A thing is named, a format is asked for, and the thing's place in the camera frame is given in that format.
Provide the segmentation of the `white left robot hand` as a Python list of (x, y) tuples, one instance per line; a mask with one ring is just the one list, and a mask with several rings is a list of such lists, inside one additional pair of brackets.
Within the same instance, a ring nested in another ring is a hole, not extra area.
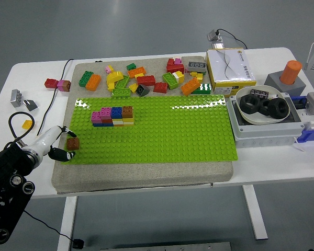
[(75, 152), (67, 152), (65, 150), (52, 147), (53, 143), (62, 133), (67, 133), (74, 138), (76, 137), (76, 134), (66, 126), (54, 126), (42, 135), (38, 136), (32, 145), (23, 147), (23, 151), (35, 159), (35, 166), (38, 166), (42, 162), (43, 157), (47, 154), (53, 160), (67, 162), (75, 156)]

